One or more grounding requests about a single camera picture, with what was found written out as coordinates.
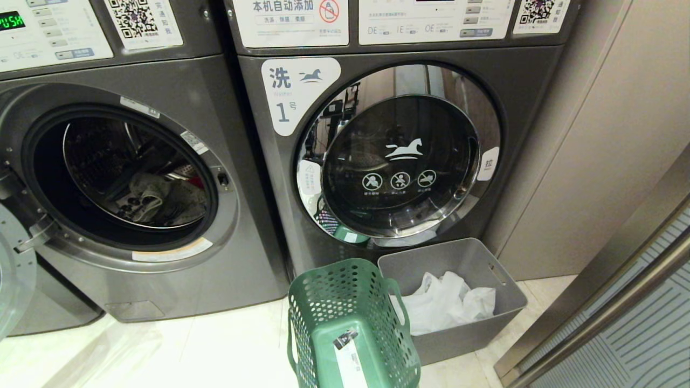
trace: safety symbol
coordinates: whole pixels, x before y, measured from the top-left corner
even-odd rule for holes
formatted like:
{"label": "safety symbol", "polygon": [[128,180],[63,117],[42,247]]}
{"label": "safety symbol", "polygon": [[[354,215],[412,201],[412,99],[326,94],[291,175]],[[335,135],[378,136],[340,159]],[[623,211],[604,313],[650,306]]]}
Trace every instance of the safety symbol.
{"label": "safety symbol", "polygon": [[332,23],[340,16],[340,6],[335,0],[323,0],[319,6],[319,14],[326,23]]}
{"label": "safety symbol", "polygon": [[404,171],[395,174],[391,178],[391,186],[398,190],[402,190],[410,185],[410,175]]}
{"label": "safety symbol", "polygon": [[417,184],[421,187],[429,187],[433,182],[436,182],[436,171],[434,170],[422,171],[420,176],[417,177]]}
{"label": "safety symbol", "polygon": [[381,187],[383,182],[384,179],[381,178],[381,175],[378,175],[377,173],[369,173],[364,176],[364,179],[362,179],[362,186],[366,190],[375,191]]}

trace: marble floor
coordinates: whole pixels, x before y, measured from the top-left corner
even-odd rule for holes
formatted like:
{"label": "marble floor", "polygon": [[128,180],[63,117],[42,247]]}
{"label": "marble floor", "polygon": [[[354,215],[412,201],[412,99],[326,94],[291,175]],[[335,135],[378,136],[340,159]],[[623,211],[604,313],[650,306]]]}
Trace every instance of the marble floor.
{"label": "marble floor", "polygon": [[[485,349],[422,368],[420,387],[500,388],[493,365],[575,276],[518,282],[528,307]],[[286,299],[223,313],[0,342],[0,385],[21,388],[297,387]]]}

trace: label sticker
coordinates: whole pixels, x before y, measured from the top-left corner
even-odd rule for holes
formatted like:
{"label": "label sticker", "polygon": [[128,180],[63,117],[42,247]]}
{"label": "label sticker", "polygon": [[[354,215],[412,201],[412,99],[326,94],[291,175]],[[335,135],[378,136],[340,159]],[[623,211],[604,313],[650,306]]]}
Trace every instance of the label sticker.
{"label": "label sticker", "polygon": [[343,240],[345,240],[345,242],[357,242],[357,237],[359,236],[356,233],[347,232]]}
{"label": "label sticker", "polygon": [[359,354],[355,346],[355,339],[347,342],[340,349],[333,345],[335,359],[340,370],[340,378],[345,388],[367,388],[366,378],[362,363],[359,361]]}
{"label": "label sticker", "polygon": [[262,65],[262,77],[273,129],[290,136],[319,98],[340,77],[334,58],[269,59]]}
{"label": "label sticker", "polygon": [[522,0],[513,34],[557,34],[570,0]]}
{"label": "label sticker", "polygon": [[170,0],[106,0],[105,3],[127,50],[182,46]]}
{"label": "label sticker", "polygon": [[190,147],[194,148],[194,151],[197,151],[199,155],[208,151],[208,147],[201,140],[199,140],[199,138],[195,134],[191,133],[190,131],[184,131],[180,134],[180,137],[187,144],[189,144]]}
{"label": "label sticker", "polygon": [[321,166],[310,160],[300,160],[297,167],[299,193],[316,195],[321,193]]}
{"label": "label sticker", "polygon": [[515,0],[359,2],[359,44],[503,39]]}
{"label": "label sticker", "polygon": [[155,117],[159,119],[161,117],[161,113],[158,110],[155,110],[154,108],[149,108],[148,106],[137,102],[133,99],[129,99],[127,97],[121,96],[120,97],[120,104],[122,106],[126,106],[127,108],[133,109],[137,112],[143,113],[145,115],[149,115],[151,117]]}
{"label": "label sticker", "polygon": [[213,245],[212,242],[201,237],[193,243],[183,246],[171,251],[161,252],[132,252],[132,260],[135,262],[174,262],[175,260],[182,260],[191,258],[194,255],[209,249]]}
{"label": "label sticker", "polygon": [[347,46],[348,0],[234,0],[249,48]]}
{"label": "label sticker", "polygon": [[0,72],[112,58],[88,0],[1,0]]}
{"label": "label sticker", "polygon": [[493,171],[498,163],[498,153],[499,148],[494,147],[482,155],[482,164],[479,174],[477,174],[477,180],[490,180],[493,177]]}

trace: bin handle hole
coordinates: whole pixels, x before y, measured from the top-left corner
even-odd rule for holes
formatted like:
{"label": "bin handle hole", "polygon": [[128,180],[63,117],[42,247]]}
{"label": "bin handle hole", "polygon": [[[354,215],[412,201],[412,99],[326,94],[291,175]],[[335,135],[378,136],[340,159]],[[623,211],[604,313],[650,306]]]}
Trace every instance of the bin handle hole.
{"label": "bin handle hole", "polygon": [[496,277],[496,279],[498,279],[499,282],[501,282],[501,284],[503,284],[504,286],[508,284],[508,279],[505,278],[503,272],[498,271],[498,268],[496,268],[495,265],[489,263],[489,271],[493,273],[493,275]]}

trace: washing machine door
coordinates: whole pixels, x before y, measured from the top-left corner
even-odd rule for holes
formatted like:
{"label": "washing machine door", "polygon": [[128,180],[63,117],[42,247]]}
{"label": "washing machine door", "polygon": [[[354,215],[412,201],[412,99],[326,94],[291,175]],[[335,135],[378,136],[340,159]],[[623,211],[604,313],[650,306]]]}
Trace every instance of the washing machine door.
{"label": "washing machine door", "polygon": [[350,83],[312,120],[297,187],[333,237],[412,245],[471,210],[499,146],[496,109],[478,83],[443,66],[393,66]]}
{"label": "washing machine door", "polygon": [[0,204],[0,340],[10,334],[26,312],[36,288],[37,258],[25,249],[29,234]]}

